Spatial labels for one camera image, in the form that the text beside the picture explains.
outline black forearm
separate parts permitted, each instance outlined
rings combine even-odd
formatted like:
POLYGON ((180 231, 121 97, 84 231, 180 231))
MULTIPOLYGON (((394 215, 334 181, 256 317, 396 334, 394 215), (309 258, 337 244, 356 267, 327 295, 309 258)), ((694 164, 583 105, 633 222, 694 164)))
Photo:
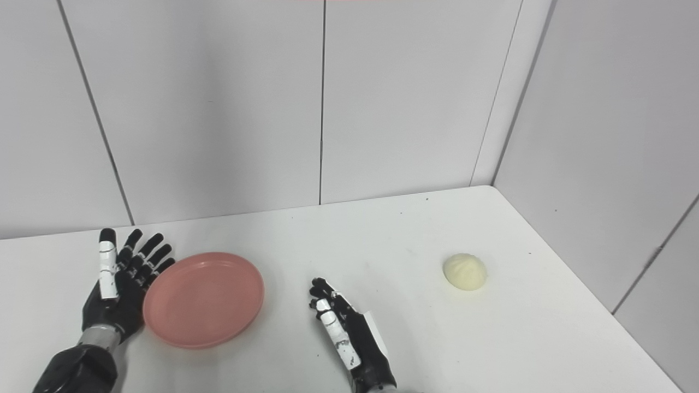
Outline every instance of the black forearm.
POLYGON ((112 327, 96 325, 86 329, 75 347, 51 359, 34 393, 109 393, 117 380, 111 351, 119 341, 119 334, 112 327))

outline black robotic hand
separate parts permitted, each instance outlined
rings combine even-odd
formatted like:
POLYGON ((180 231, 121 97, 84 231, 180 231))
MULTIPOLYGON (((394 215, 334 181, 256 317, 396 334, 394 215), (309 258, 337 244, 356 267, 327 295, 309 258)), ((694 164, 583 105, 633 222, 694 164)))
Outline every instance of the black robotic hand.
POLYGON ((323 322, 352 379, 354 393, 396 391, 387 350, 370 313, 360 314, 323 278, 310 289, 310 307, 323 322))
POLYGON ((116 253, 116 233, 100 233, 100 276, 82 307, 82 336, 77 346, 56 354, 34 393, 109 393, 117 379, 112 351, 143 326, 143 300, 155 278, 175 263, 161 260, 172 247, 155 234, 138 252, 143 233, 135 229, 116 253))
MULTIPOLYGON (((109 325, 117 329, 120 342, 136 333, 143 326, 143 300, 150 284, 165 269, 175 263, 173 258, 165 262, 160 261, 172 251, 169 244, 165 244, 158 251, 148 255, 163 241, 163 235, 155 234, 134 255, 136 243, 143 233, 140 229, 134 229, 129 235, 124 248, 116 256, 116 284, 118 297, 103 299, 101 295, 100 281, 87 297, 82 307, 82 330, 95 325, 109 325)), ((110 241, 116 243, 116 234, 113 229, 103 229, 100 233, 100 243, 110 241)))

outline white table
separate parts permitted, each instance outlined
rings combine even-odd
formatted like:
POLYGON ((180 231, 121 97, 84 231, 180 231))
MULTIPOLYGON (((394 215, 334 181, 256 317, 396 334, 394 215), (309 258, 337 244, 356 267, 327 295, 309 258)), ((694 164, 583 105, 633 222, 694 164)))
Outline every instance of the white table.
MULTIPOLYGON (((315 276, 372 310, 408 392, 679 392, 491 187, 141 229, 162 232, 178 259, 205 251, 248 258, 266 298, 247 331, 213 349, 172 348, 144 331, 127 346, 116 392, 348 393, 308 309, 315 276), (441 264, 457 252, 484 260, 482 289, 463 292, 445 280, 441 264)), ((117 230, 120 242, 130 231, 117 230)), ((49 358, 78 340, 97 238, 0 241, 0 392, 30 392, 49 358)))

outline pink plate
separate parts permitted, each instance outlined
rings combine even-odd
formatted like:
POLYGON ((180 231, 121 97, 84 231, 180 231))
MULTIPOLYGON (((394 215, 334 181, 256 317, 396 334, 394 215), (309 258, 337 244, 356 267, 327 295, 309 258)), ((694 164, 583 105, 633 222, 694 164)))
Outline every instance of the pink plate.
POLYGON ((170 345, 209 348, 245 330, 263 299, 262 276, 253 264, 238 255, 205 252, 177 262, 153 282, 143 319, 170 345))

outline panel seam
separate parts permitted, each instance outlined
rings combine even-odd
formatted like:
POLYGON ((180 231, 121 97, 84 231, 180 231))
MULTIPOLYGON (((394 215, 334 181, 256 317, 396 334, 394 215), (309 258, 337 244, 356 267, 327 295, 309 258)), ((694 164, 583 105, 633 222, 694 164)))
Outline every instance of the panel seam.
POLYGON ((323 0, 323 50, 320 69, 320 165, 318 175, 318 204, 323 204, 323 129, 325 125, 325 26, 328 1, 323 0))
POLYGON ((541 47, 544 44, 544 39, 549 31, 549 25, 551 24, 551 18, 554 15, 554 10, 556 9, 556 4, 558 0, 552 0, 551 6, 549 7, 549 13, 546 15, 546 22, 544 22, 544 28, 541 31, 541 37, 539 38, 539 43, 536 45, 536 51, 534 52, 534 58, 532 59, 531 66, 529 67, 529 72, 526 76, 526 81, 524 82, 524 87, 519 95, 519 100, 517 101, 517 107, 514 110, 514 115, 512 116, 512 122, 510 123, 510 129, 507 131, 507 136, 505 137, 505 143, 503 144, 503 150, 500 152, 500 159, 498 160, 498 165, 495 167, 495 173, 493 174, 493 181, 490 183, 491 186, 495 186, 495 181, 498 178, 498 173, 500 173, 500 167, 503 165, 503 159, 505 158, 505 153, 507 152, 507 146, 510 144, 510 138, 512 137, 512 130, 517 123, 517 118, 519 117, 519 111, 521 110, 522 103, 524 102, 524 97, 526 96, 526 91, 529 88, 529 83, 531 82, 531 77, 534 74, 534 68, 539 60, 539 54, 541 53, 541 47))
POLYGON ((617 306, 614 307, 614 309, 612 310, 612 315, 615 315, 617 313, 617 311, 619 311, 619 308, 621 307, 622 304, 624 304, 624 302, 628 298, 628 295, 631 294, 631 292, 636 288, 636 285, 638 285, 638 283, 641 281, 641 278, 643 278, 643 276, 645 276, 648 269, 650 269, 650 267, 653 265, 653 263, 656 261, 656 259, 658 259, 658 256, 665 249, 665 247, 668 245, 668 242, 675 235, 675 232, 677 232, 677 230, 682 225, 682 223, 685 221, 687 216, 689 216, 689 213, 692 211, 692 209, 694 209, 694 206, 696 206, 697 201, 699 201, 699 194, 697 194, 697 196, 694 198, 694 200, 692 200, 692 202, 689 204, 689 207, 684 211, 684 214, 682 214, 682 216, 679 218, 679 220, 677 221, 675 226, 672 227, 672 230, 670 230, 670 233, 665 237, 665 240, 662 242, 662 244, 660 244, 658 247, 656 247, 655 251, 653 252, 653 255, 651 255, 651 257, 648 259, 648 262, 646 262, 646 264, 643 266, 643 269, 641 270, 641 272, 638 274, 638 276, 633 281, 633 283, 631 283, 631 286, 628 288, 628 290, 626 290, 626 293, 622 296, 622 298, 619 301, 619 303, 617 304, 617 306))
POLYGON ((512 47, 512 41, 514 40, 514 33, 517 30, 517 24, 519 23, 519 16, 522 12, 522 4, 524 0, 519 2, 519 10, 517 10, 517 17, 514 20, 514 26, 512 27, 512 34, 510 35, 510 42, 507 45, 507 52, 505 53, 505 61, 503 62, 503 68, 500 70, 500 78, 498 78, 498 85, 495 88, 495 94, 493 95, 493 102, 490 104, 490 112, 488 113, 488 120, 485 123, 485 129, 483 130, 483 137, 481 137, 480 147, 478 148, 478 154, 476 155, 476 162, 473 165, 473 170, 471 171, 471 179, 468 181, 468 186, 470 187, 473 183, 473 176, 475 176, 476 168, 478 167, 478 160, 480 159, 481 151, 483 150, 483 142, 485 142, 485 136, 488 132, 488 126, 490 125, 490 119, 493 115, 493 109, 495 108, 495 101, 498 99, 498 93, 500 91, 500 83, 503 81, 503 74, 505 74, 505 67, 507 66, 507 58, 510 56, 510 48, 512 47))
POLYGON ((131 214, 131 207, 129 206, 129 201, 127 200, 126 192, 124 192, 124 185, 122 184, 122 179, 119 176, 119 171, 117 170, 117 164, 114 160, 114 155, 112 154, 112 149, 109 146, 109 140, 107 139, 107 134, 104 131, 104 126, 102 124, 102 119, 99 116, 99 111, 97 110, 97 104, 95 103, 94 96, 92 95, 92 89, 89 86, 87 80, 87 74, 85 73, 85 67, 82 65, 82 60, 80 54, 78 53, 78 46, 75 44, 75 38, 73 37, 73 32, 71 26, 68 23, 68 17, 66 16, 66 10, 63 8, 62 0, 56 0, 58 3, 58 9, 61 13, 61 18, 63 19, 63 25, 66 28, 66 33, 68 33, 68 40, 71 42, 71 47, 73 48, 73 54, 75 55, 75 60, 78 63, 78 68, 80 69, 80 76, 82 76, 82 82, 85 84, 85 91, 87 92, 87 98, 89 99, 90 106, 92 107, 92 112, 94 114, 95 120, 97 121, 97 127, 99 128, 99 133, 102 137, 102 142, 104 142, 104 148, 107 150, 107 156, 109 157, 109 162, 112 166, 112 172, 117 181, 117 186, 119 187, 119 193, 122 195, 122 200, 124 202, 124 207, 126 208, 127 215, 129 216, 129 222, 131 225, 135 225, 134 216, 131 214))

